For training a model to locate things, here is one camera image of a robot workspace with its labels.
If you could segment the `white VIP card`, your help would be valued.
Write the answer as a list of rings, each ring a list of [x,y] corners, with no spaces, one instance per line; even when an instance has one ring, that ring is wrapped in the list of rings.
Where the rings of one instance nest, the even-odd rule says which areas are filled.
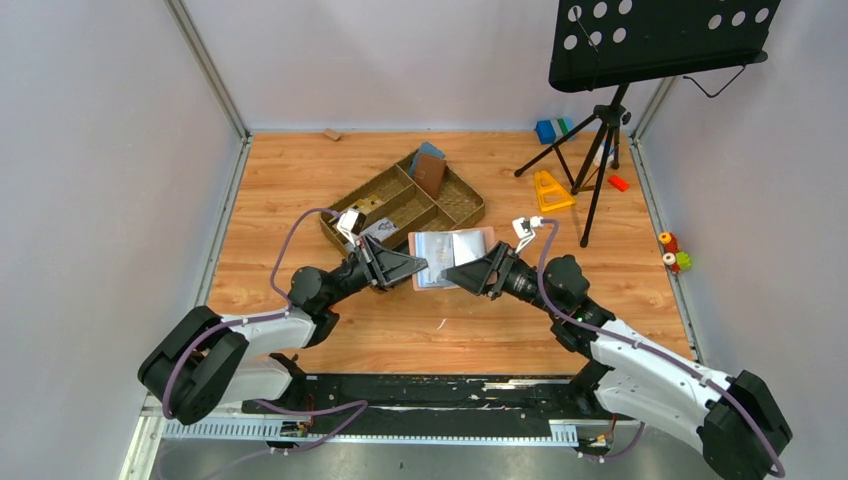
[[[454,288],[443,271],[455,266],[453,238],[450,232],[416,232],[413,234],[415,255],[425,258],[428,267],[416,274],[422,289]]]

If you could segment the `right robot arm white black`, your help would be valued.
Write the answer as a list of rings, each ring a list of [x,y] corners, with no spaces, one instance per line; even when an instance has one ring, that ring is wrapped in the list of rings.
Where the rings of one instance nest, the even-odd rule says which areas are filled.
[[[550,315],[558,343],[587,360],[566,389],[580,415],[605,411],[662,430],[699,451],[723,479],[776,474],[774,461],[793,432],[767,384],[747,370],[713,370],[648,340],[589,296],[574,256],[538,270],[499,242],[443,275],[472,294],[507,293]]]

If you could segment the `white patterned card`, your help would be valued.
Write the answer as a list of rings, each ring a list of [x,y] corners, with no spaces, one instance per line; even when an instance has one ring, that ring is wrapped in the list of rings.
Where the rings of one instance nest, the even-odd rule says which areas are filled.
[[[389,237],[398,231],[398,226],[389,218],[384,217],[377,220],[372,225],[364,230],[364,233],[373,237],[379,242],[385,242]]]

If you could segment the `pink card holder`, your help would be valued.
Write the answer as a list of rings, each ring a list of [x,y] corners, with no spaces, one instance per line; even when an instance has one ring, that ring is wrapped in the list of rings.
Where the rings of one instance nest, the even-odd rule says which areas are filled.
[[[410,253],[427,267],[412,277],[415,291],[457,289],[445,274],[449,268],[481,259],[496,243],[491,226],[453,231],[419,231],[408,235]]]

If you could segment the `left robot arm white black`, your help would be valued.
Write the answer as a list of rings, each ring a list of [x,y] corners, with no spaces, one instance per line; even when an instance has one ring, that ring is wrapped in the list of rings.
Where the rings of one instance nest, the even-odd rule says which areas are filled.
[[[184,425],[220,405],[247,400],[296,412],[306,400],[304,373],[282,351],[323,342],[339,320],[332,310],[337,303],[366,288],[388,290],[427,266],[425,259],[365,235],[337,268],[298,269],[284,309],[237,316],[206,305],[192,308],[142,361],[138,381],[167,418]]]

